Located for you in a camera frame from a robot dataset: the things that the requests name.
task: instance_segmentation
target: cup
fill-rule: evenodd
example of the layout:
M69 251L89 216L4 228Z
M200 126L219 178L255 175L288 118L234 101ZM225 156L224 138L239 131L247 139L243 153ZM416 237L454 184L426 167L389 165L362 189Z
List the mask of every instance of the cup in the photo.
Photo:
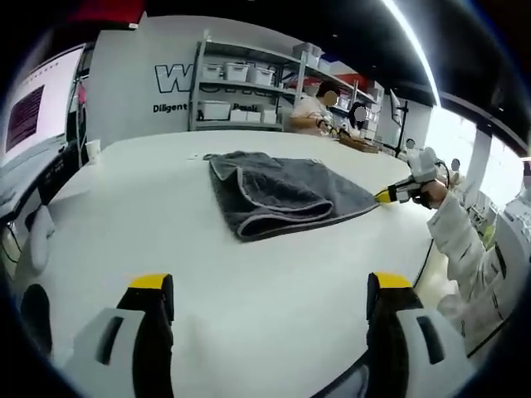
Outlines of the cup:
M95 139L85 144L86 152L89 155L89 164L97 164L101 152L101 140Z

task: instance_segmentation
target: wooden tray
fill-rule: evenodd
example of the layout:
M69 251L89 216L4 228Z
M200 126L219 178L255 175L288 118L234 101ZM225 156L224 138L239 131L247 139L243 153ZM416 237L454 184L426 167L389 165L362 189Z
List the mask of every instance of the wooden tray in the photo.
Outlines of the wooden tray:
M379 149L370 143L367 143L364 139L361 138L352 138L346 137L344 135L339 136L339 143L346 145L350 148L357 149L358 151L365 153L378 153Z

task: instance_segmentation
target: ceiling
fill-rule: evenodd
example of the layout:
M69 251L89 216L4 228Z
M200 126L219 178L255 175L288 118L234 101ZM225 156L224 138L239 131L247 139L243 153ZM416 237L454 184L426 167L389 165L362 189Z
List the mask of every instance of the ceiling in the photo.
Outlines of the ceiling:
M521 38L525 25L514 27L514 14L525 21L526 11L508 11L508 3L500 7L495 0L478 1L476 7L464 0L394 2L421 42L438 90L461 99L459 103L443 99L443 106L521 152L514 139L490 120L492 116L529 146L527 90L516 70L531 71L527 58L531 47ZM358 72L396 89L402 98L434 104L419 58L378 0L226 0L217 7L147 0L146 11L150 16L207 15L268 27L313 42ZM470 110L474 106L481 112Z

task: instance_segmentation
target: sleeve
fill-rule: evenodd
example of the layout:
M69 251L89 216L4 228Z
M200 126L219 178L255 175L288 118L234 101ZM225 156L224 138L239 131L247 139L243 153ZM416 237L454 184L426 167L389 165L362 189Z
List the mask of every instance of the sleeve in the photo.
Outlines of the sleeve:
M452 192L428 221L437 249L448 257L448 279L459 285L464 301L485 289L499 270Z
M316 118L316 112L312 99L309 97L303 98L291 112L292 118Z

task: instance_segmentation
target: monitor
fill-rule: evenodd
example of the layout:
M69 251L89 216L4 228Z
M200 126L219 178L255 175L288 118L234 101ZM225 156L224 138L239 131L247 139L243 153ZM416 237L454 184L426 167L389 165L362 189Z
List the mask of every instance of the monitor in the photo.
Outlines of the monitor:
M66 117L84 46L46 61L12 92L2 112L0 167L24 161L28 150L66 132Z
M392 90L389 91L389 98L391 99L391 119L399 126L402 126L402 110L400 101Z

